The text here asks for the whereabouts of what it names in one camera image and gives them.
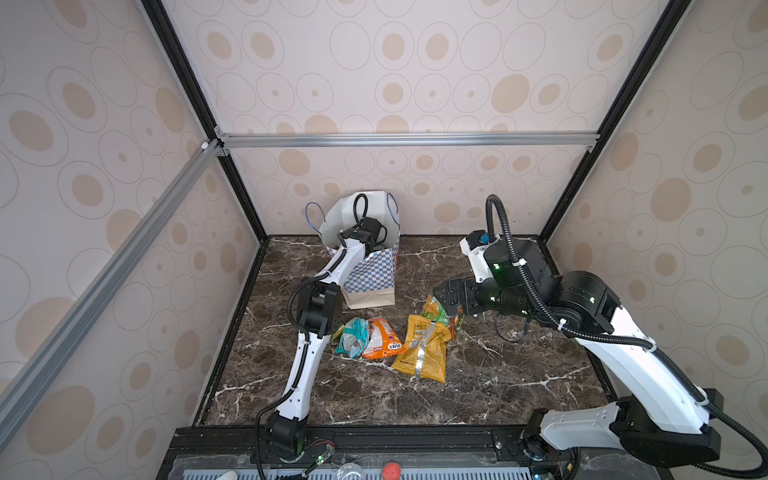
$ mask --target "black cable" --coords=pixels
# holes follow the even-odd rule
[[[374,247],[378,247],[382,243],[386,242],[386,236],[389,235],[389,230],[387,230],[384,225],[382,225],[382,228],[384,229],[384,238],[382,239],[382,241],[376,242],[376,245],[374,245]]]
[[[493,233],[493,199],[491,199],[491,195],[485,199],[485,229],[488,231],[488,243],[493,243],[496,235]]]
[[[518,272],[520,273],[520,277],[523,280],[523,285],[525,286],[525,292],[528,294],[528,299],[534,305],[536,310],[544,314],[544,316],[551,324],[557,325],[557,317],[549,309],[547,304],[544,303],[544,300],[541,298],[541,295],[533,284],[531,277],[528,275],[528,271],[520,264],[518,254],[515,252],[515,245],[512,243],[512,233],[509,229],[509,220],[507,218],[507,213],[504,210],[504,204],[496,195],[489,195],[488,199],[485,201],[486,220],[489,220],[488,223],[490,223],[492,227],[492,215],[490,217],[488,216],[488,209],[490,206],[496,208],[498,221],[502,226],[502,239],[507,246],[507,251],[509,253],[512,264],[518,269]],[[570,329],[566,326],[561,326],[560,330],[567,336],[590,340],[592,342],[639,346],[640,348],[648,350],[649,352],[653,353],[654,356],[656,356],[656,358],[659,359],[659,361],[663,363],[665,367],[667,367],[670,373],[672,373],[672,375],[688,391],[694,400],[697,402],[704,402],[707,400],[704,394],[694,385],[693,382],[690,381],[690,379],[685,373],[683,373],[680,367],[678,367],[675,362],[673,362],[672,359],[667,356],[667,354],[659,350],[652,342],[649,342],[648,340],[638,339],[633,336],[614,336],[585,333]],[[736,420],[730,418],[712,403],[707,403],[706,405],[702,405],[702,407],[707,410],[714,418],[719,419],[721,422],[731,427],[736,433],[744,437],[744,439],[746,439],[757,450],[762,461],[760,466],[752,468],[751,470],[732,470],[730,468],[716,467],[714,465],[708,465],[705,463],[697,463],[694,464],[694,466],[701,468],[706,472],[711,472],[717,475],[731,478],[763,478],[768,476],[768,447],[766,447],[765,444],[763,444],[763,442],[761,442],[760,439],[758,439],[752,432],[744,428],[743,425],[741,425]]]
[[[357,216],[357,201],[360,199],[365,200],[365,204],[362,206],[362,217]],[[357,197],[355,197],[355,201],[352,203],[352,212],[355,214],[355,226],[353,228],[357,228],[362,223],[362,219],[368,215],[368,196],[365,194],[357,194]]]
[[[339,266],[339,264],[341,263],[341,261],[342,261],[342,260],[344,260],[344,257],[346,257],[346,248],[345,248],[344,250],[342,250],[342,251],[341,251],[341,255],[339,255],[339,258],[337,258],[337,259],[336,259],[336,261],[335,261],[335,262],[333,262],[333,265],[331,265],[331,267],[328,269],[328,271],[327,271],[326,273],[328,273],[328,275],[330,275],[330,274],[331,274],[331,272],[333,272],[333,271],[336,269],[336,267],[338,267],[338,266]]]
[[[578,472],[578,467],[581,464],[581,448],[574,447],[572,449],[568,449],[571,451],[572,459],[571,459],[571,470],[568,471],[567,476],[563,476],[562,480],[573,480],[576,478],[576,472]]]
[[[306,362],[306,352],[309,349],[308,347],[309,347],[308,345],[305,345],[304,350],[302,350],[301,352],[301,360],[299,361],[299,368],[296,371],[296,375],[293,377],[293,383],[291,384],[291,388],[287,392],[285,392],[283,396],[281,396],[274,402],[270,403],[263,409],[259,410],[259,412],[256,414],[256,447],[254,448],[253,453],[254,453],[254,456],[256,457],[256,469],[259,472],[259,478],[261,480],[266,480],[266,476],[264,475],[264,469],[263,469],[263,466],[261,465],[261,456],[259,454],[259,441],[260,441],[259,430],[261,429],[261,416],[269,412],[270,410],[273,410],[279,407],[283,402],[288,400],[288,397],[290,397],[293,394],[293,391],[299,385],[299,380],[301,379],[301,374],[304,370],[304,363]]]
[[[496,335],[499,336],[502,340],[510,343],[523,343],[523,340],[525,340],[525,335],[528,334],[528,326],[531,325],[531,317],[526,316],[525,322],[523,323],[523,333],[517,338],[517,339],[508,339],[507,337],[503,336],[502,333],[498,330],[498,312],[494,313],[493,316],[493,327],[496,329]]]
[[[293,301],[296,299],[296,296],[299,295],[299,292],[302,288],[305,286],[315,283],[317,280],[322,280],[324,278],[327,278],[330,275],[330,272],[325,272],[323,275],[314,276],[312,278],[308,278],[304,280],[302,283],[299,284],[299,286],[291,293],[290,297],[288,297],[288,304],[286,305],[286,315],[288,316],[288,321],[291,323],[291,325],[295,326],[300,331],[304,332],[304,339],[307,341],[310,340],[310,332],[304,325],[300,325],[295,318],[293,318]]]

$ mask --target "teal snack bag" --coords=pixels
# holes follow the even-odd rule
[[[358,356],[368,345],[368,320],[351,319],[344,326],[336,353],[346,353],[350,359]]]

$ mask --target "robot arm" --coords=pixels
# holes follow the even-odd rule
[[[266,422],[267,443],[283,458],[296,458],[303,451],[315,375],[323,350],[341,325],[341,287],[360,260],[381,243],[381,230],[379,221],[363,213],[354,227],[339,234],[341,246],[333,258],[290,297],[287,314],[299,329],[296,355],[283,396]]]
[[[490,221],[495,207],[502,224],[497,240]],[[486,202],[488,230],[461,241],[474,276],[448,280],[434,289],[446,312],[477,315],[492,310],[536,319],[589,349],[622,381],[632,396],[596,409],[537,410],[521,437],[533,460],[548,451],[574,447],[624,449],[654,466],[695,465],[724,476],[768,476],[768,449],[722,412],[723,397],[695,386],[650,337],[644,335],[618,296],[589,272],[552,276],[529,240],[511,237],[501,201]],[[734,471],[708,465],[720,457],[718,418],[747,439],[763,457],[760,467]]]

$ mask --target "orange snack bag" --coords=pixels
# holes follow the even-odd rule
[[[362,356],[367,359],[382,359],[405,352],[406,348],[385,318],[377,316],[368,320],[368,329],[370,337]]]

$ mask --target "silver tape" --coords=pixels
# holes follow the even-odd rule
[[[419,353],[416,355],[416,367],[413,371],[413,376],[417,379],[422,378],[422,367],[424,366],[424,355],[427,353],[427,342],[429,341],[429,337],[435,332],[435,325],[435,322],[430,323],[426,333],[421,341],[419,341]]]

